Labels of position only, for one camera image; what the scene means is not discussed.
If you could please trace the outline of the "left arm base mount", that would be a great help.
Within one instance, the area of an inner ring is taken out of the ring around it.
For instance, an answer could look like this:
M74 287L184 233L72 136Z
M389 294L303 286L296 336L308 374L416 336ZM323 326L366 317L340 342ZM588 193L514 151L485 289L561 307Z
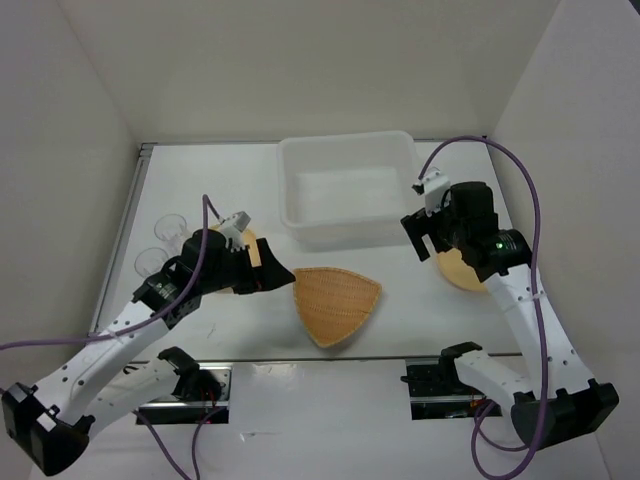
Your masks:
M194 380L178 385L174 394L139 408L152 425L227 424L232 380L230 363L203 362Z

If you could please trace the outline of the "woven bamboo basket tray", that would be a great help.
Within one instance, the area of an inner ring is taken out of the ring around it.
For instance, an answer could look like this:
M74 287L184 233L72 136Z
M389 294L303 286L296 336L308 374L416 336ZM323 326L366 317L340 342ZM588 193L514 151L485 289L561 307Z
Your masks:
M297 268L293 297L299 319L313 342L334 347L356 334L374 312L380 283L333 267Z

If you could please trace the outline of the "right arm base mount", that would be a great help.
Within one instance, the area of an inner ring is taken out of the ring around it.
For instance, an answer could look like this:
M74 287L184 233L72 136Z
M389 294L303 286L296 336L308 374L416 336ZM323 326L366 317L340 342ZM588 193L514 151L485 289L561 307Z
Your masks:
M462 384L436 358L407 360L400 380L407 386L414 421L470 418L488 402L482 392Z

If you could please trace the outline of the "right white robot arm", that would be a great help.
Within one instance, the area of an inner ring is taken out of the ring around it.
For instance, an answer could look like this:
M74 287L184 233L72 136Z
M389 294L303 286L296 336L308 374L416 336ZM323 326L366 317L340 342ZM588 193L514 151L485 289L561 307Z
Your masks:
M595 432L618 405L618 393L580 359L541 283L531 277L536 270L526 239L516 229L500 228L491 188L447 178L413 188L425 205L401 224L419 259L427 260L430 248L460 252L505 316L527 368L519 375L478 344L464 342L442 350L441 387L484 393L527 447L544 449Z

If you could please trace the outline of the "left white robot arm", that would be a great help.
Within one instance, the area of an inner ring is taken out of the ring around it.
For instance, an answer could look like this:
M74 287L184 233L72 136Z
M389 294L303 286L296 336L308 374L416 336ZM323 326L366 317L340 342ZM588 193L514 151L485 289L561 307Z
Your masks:
M8 436L46 476L75 463L110 424L156 398L193 396L199 382L218 390L215 378L178 347L161 351L137 370L125 367L195 312L203 296L230 289L238 295L291 284L294 274L256 241L253 265L240 238L198 230L134 292L123 311L69 361L32 385L15 383L1 397Z

